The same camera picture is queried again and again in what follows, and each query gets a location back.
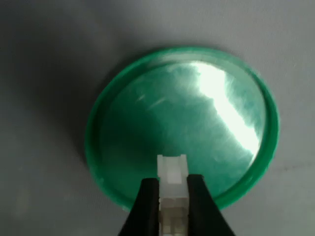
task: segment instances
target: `gray background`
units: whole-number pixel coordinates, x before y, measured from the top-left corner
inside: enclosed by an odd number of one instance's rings
[[[0,234],[116,235],[127,213],[83,161],[92,101],[133,56],[197,44],[259,71],[282,118],[274,161],[223,210],[227,221],[238,236],[314,235],[314,10],[314,0],[0,0]]]

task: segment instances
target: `white plastic connector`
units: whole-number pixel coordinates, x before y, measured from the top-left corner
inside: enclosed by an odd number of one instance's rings
[[[186,236],[189,194],[186,155],[157,155],[160,236]]]

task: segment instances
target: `gray surface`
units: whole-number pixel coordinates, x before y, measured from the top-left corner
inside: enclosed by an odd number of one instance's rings
[[[1,0],[1,235],[114,236],[127,213],[82,162],[91,100],[115,65],[198,44],[258,70],[281,139],[262,180],[223,211],[239,236],[315,232],[315,1]]]

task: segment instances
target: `green plastic lid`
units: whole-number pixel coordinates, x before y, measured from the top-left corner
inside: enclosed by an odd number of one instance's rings
[[[89,116],[91,173],[113,201],[131,209],[157,155],[187,155],[219,207],[262,176],[279,137],[275,102],[245,63],[209,48],[171,48],[123,69]]]

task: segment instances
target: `circular lid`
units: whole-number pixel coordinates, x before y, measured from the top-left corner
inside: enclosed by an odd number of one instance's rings
[[[259,179],[279,136],[275,102],[243,62],[207,48],[150,54],[119,73],[91,111],[85,150],[102,190],[131,208],[157,155],[187,155],[219,207]]]

